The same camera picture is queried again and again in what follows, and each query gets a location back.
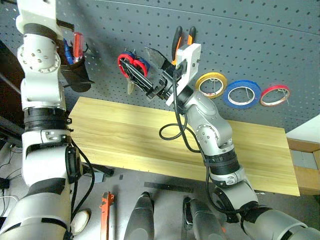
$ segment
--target white wall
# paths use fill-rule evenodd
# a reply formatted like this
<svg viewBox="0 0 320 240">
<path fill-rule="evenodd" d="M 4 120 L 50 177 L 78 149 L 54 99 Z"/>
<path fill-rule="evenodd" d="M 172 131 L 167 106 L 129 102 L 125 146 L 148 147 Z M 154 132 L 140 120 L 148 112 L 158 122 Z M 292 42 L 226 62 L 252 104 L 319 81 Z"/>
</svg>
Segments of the white wall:
<svg viewBox="0 0 320 240">
<path fill-rule="evenodd" d="M 291 130 L 286 136 L 290 139 L 320 143 L 320 115 Z"/>
</svg>

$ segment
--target orange-handled pliers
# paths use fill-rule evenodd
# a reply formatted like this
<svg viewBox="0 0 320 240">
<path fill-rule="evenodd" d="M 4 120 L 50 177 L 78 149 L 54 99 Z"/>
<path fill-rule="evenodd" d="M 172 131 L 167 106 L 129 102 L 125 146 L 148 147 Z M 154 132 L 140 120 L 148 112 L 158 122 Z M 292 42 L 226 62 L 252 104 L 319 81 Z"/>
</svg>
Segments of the orange-handled pliers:
<svg viewBox="0 0 320 240">
<path fill-rule="evenodd" d="M 196 37 L 196 28 L 194 26 L 192 26 L 189 31 L 187 44 L 188 45 L 193 44 L 195 42 L 195 37 Z M 177 50 L 180 47 L 181 39 L 182 39 L 182 27 L 178 26 L 175 30 L 174 38 L 172 41 L 172 48 L 171 48 L 171 54 L 172 54 L 172 62 L 171 63 L 173 65 L 177 64 Z"/>
</svg>

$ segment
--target yellow tape roll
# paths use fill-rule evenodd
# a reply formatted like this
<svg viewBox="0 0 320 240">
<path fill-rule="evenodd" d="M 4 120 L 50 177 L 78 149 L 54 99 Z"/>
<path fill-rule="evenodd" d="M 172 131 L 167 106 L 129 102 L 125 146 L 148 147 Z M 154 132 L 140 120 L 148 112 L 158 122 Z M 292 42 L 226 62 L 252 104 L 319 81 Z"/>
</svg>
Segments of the yellow tape roll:
<svg viewBox="0 0 320 240">
<path fill-rule="evenodd" d="M 205 93 L 201 91 L 201 85 L 205 81 L 219 81 L 221 83 L 221 87 L 215 92 Z M 203 93 L 206 97 L 210 99 L 214 99 L 224 93 L 227 87 L 227 81 L 228 81 L 227 78 L 219 72 L 208 72 L 206 74 L 203 74 L 201 77 L 199 77 L 199 79 L 195 82 L 195 89 Z"/>
</svg>

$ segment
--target pegboard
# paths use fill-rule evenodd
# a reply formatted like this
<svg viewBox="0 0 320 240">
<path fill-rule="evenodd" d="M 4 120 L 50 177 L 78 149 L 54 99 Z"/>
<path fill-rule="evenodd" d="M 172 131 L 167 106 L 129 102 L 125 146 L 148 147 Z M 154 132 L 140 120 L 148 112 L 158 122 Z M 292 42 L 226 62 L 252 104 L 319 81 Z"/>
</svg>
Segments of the pegboard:
<svg viewBox="0 0 320 240">
<path fill-rule="evenodd" d="M 0 7 L 0 39 L 16 54 L 22 44 L 15 27 L 17 6 Z M 171 60 L 172 39 L 181 25 L 185 40 L 189 28 L 196 27 L 195 42 L 202 47 L 192 87 L 202 74 L 220 72 L 229 84 L 248 79 L 262 90 L 277 84 L 291 89 L 289 104 L 275 107 L 258 103 L 234 109 L 222 96 L 214 98 L 223 118 L 288 132 L 319 114 L 319 0 L 57 0 L 56 8 L 58 19 L 75 24 L 75 30 L 84 34 L 89 45 L 86 68 L 95 81 L 85 93 L 65 89 L 69 109 L 85 96 L 172 110 L 160 99 L 148 101 L 137 87 L 127 95 L 127 81 L 116 60 L 127 48 L 150 61 L 144 47 L 155 48 Z M 63 31 L 72 39 L 70 32 Z M 160 73 L 152 67 L 148 77 L 155 81 Z"/>
</svg>

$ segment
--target light wooden plank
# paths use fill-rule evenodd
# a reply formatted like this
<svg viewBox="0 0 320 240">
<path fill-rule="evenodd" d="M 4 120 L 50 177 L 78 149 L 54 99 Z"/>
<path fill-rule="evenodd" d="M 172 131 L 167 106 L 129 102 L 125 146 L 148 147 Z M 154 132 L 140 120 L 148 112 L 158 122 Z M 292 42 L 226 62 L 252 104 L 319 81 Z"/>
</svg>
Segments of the light wooden plank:
<svg viewBox="0 0 320 240">
<path fill-rule="evenodd" d="M 320 194 L 320 173 L 316 169 L 294 166 L 296 180 L 301 194 Z"/>
<path fill-rule="evenodd" d="M 318 167 L 318 170 L 320 171 L 320 150 L 314 151 L 313 156 L 315 159 L 316 166 Z"/>
<path fill-rule="evenodd" d="M 289 148 L 291 150 L 305 152 L 305 153 L 313 153 L 320 149 L 320 144 L 311 141 L 301 141 L 297 139 L 288 138 L 287 139 Z"/>
<path fill-rule="evenodd" d="M 200 154 L 181 138 L 165 141 L 159 128 L 175 123 L 171 111 L 80 97 L 70 117 L 72 138 L 94 164 L 168 176 L 205 179 Z M 282 128 L 229 121 L 239 162 L 260 191 L 299 195 L 295 171 Z M 173 136 L 177 127 L 165 134 Z M 187 132 L 190 145 L 197 148 Z"/>
</svg>

